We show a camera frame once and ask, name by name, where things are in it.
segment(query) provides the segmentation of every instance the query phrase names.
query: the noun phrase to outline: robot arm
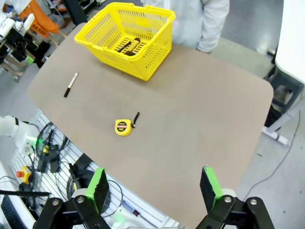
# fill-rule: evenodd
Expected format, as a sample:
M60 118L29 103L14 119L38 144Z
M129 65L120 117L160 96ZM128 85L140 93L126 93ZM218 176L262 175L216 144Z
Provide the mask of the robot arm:
M36 126L19 121L12 116L0 116L0 136L11 137L21 153L25 152L27 145L34 146L39 130Z

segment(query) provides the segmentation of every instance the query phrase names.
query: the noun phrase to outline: table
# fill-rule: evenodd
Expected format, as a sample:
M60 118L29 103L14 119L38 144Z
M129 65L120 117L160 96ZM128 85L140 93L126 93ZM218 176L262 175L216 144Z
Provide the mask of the table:
M77 147L139 197L195 228L206 214L202 166L236 188L264 125L270 84L210 55L173 45L145 82L96 59L74 42L55 50L28 95ZM74 74L67 98L63 95ZM133 119L127 137L115 119Z
M284 0L283 18L280 40L277 48L275 63L284 73L305 84L305 1ZM294 107L290 108L269 128L264 127L262 132L275 140L281 139L282 144L290 146L290 141L275 131L295 117L305 107L305 97Z

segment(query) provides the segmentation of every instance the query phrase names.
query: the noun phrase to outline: plastic basket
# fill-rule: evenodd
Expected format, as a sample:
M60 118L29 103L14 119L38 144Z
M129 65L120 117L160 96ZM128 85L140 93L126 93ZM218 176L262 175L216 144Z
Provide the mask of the plastic basket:
M111 3L98 12L75 36L100 61L142 80L149 80L172 49L175 13L152 6ZM124 53L126 43L140 38L134 56Z

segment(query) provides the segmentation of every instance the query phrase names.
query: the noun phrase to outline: marker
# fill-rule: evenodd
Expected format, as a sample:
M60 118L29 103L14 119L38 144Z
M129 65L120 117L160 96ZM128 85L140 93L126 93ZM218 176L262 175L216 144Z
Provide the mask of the marker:
M74 77L73 77L73 79L71 80L71 82L70 82L70 84L69 84L69 86L68 86L68 88L67 88L65 94L63 95L63 97L67 98L67 96L68 96L68 94L69 94L69 91L70 91L70 89L71 89L71 87L72 87L72 84L74 83L74 80L76 79L77 75L78 75L78 73L76 73L76 74L74 75Z

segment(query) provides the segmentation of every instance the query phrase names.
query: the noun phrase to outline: yellow tape measure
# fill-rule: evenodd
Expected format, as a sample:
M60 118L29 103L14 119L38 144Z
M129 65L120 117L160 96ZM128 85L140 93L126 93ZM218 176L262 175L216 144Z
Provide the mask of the yellow tape measure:
M132 128L135 128L135 122L137 121L140 112L135 116L133 123L129 119L117 119L115 120L115 132L120 136L127 136L132 131Z

